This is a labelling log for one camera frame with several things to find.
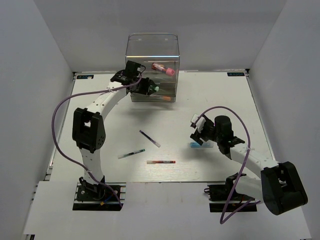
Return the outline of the blue eraser case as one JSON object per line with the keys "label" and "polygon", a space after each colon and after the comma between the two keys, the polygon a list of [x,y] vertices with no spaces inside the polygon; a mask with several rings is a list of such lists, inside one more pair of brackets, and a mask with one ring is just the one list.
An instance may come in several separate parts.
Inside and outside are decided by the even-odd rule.
{"label": "blue eraser case", "polygon": [[190,147],[191,148],[213,148],[214,144],[210,142],[204,142],[202,145],[200,145],[197,142],[191,142]]}

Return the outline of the orange capped marker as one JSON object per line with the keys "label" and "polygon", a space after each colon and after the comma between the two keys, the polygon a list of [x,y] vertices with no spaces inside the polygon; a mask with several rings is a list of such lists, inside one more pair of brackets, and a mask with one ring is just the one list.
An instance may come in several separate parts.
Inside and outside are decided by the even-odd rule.
{"label": "orange capped marker", "polygon": [[157,95],[156,97],[161,101],[171,101],[172,100],[171,96]]}

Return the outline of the pink glue bottle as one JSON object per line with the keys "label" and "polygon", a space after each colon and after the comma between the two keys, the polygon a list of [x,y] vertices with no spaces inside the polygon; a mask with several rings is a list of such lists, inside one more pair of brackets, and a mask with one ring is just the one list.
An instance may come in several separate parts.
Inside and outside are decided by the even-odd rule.
{"label": "pink glue bottle", "polygon": [[174,76],[176,71],[170,67],[166,67],[164,66],[163,64],[160,64],[160,63],[157,63],[157,62],[154,62],[152,63],[151,65],[151,68],[155,71],[158,71],[158,72],[161,72],[161,73],[164,73],[166,74],[167,76]]}

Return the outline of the clear drawer organizer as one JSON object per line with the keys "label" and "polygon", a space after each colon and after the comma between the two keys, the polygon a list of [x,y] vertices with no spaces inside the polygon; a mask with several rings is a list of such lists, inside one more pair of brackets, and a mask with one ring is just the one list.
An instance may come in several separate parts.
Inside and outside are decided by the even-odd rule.
{"label": "clear drawer organizer", "polygon": [[[133,61],[142,64],[146,67],[142,74],[144,78],[150,78],[159,87],[159,91],[151,96],[132,93],[132,102],[154,102],[154,103],[174,103],[176,101],[179,68],[180,68],[180,56],[179,57],[126,57],[128,61]],[[165,73],[152,69],[152,63],[159,63],[167,68],[175,70],[173,76],[168,76]],[[157,98],[157,96],[170,96],[171,101],[163,101]]]}

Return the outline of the clear organizer lid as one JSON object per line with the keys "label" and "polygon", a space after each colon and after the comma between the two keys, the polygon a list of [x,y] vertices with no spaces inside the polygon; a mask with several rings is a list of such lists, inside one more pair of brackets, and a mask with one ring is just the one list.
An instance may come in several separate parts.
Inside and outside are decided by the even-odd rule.
{"label": "clear organizer lid", "polygon": [[125,56],[178,58],[178,36],[166,32],[132,33],[128,36]]}

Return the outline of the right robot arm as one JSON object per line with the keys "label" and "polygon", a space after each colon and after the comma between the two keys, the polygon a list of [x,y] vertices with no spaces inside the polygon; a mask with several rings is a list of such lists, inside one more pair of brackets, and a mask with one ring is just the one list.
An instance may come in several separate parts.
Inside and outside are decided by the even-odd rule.
{"label": "right robot arm", "polygon": [[308,196],[295,165],[289,161],[277,162],[252,148],[234,135],[229,117],[220,115],[214,120],[194,114],[191,127],[195,132],[191,139],[197,144],[214,142],[228,159],[243,164],[256,177],[235,173],[221,185],[210,185],[204,191],[210,200],[237,201],[243,206],[249,199],[264,203],[267,209],[278,216],[308,203]]}

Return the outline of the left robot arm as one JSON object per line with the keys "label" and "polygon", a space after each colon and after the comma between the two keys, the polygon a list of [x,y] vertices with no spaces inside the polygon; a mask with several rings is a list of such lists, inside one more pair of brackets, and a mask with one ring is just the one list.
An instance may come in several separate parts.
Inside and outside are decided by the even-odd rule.
{"label": "left robot arm", "polygon": [[159,91],[153,80],[142,74],[146,67],[134,61],[127,61],[125,69],[118,71],[96,100],[85,108],[77,108],[73,113],[72,139],[79,148],[84,175],[80,184],[90,196],[99,200],[105,196],[105,175],[101,167],[100,149],[106,140],[104,120],[118,102],[128,94],[150,96]]}

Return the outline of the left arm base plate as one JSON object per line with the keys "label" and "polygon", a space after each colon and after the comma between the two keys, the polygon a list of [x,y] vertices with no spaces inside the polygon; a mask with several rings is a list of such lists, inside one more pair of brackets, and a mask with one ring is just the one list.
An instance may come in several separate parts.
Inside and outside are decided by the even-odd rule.
{"label": "left arm base plate", "polygon": [[107,188],[94,193],[77,183],[72,210],[91,212],[119,212],[122,207],[113,192]]}

